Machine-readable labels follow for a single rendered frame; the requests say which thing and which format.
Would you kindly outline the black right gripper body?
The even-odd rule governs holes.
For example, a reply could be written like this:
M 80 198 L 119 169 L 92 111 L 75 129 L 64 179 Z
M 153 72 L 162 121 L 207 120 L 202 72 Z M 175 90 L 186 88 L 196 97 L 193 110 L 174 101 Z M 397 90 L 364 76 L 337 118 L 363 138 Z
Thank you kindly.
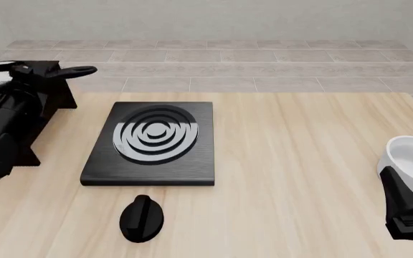
M 386 209 L 386 228 L 394 240 L 413 240 L 413 209 Z

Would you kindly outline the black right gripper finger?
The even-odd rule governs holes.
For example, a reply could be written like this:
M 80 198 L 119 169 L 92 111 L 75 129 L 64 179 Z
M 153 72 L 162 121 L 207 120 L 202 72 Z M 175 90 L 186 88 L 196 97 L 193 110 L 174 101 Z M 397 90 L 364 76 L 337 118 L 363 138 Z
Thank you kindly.
M 403 182 L 391 166 L 379 174 L 386 199 L 386 218 L 413 216 L 413 191 Z

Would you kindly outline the flat black stove plate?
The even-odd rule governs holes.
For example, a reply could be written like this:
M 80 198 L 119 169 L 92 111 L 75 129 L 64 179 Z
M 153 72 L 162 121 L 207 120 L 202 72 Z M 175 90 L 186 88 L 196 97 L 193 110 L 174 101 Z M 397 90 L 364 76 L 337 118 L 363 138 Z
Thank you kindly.
M 115 102 L 83 186 L 213 186 L 212 102 Z

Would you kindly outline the round black stove knob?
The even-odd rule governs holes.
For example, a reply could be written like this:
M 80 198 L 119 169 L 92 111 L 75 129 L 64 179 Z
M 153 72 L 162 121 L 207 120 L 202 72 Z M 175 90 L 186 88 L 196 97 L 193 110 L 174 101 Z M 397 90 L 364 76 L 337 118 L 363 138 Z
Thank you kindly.
M 163 223 L 161 206 L 148 195 L 137 195 L 120 215 L 119 227 L 128 241 L 142 243 L 157 236 Z

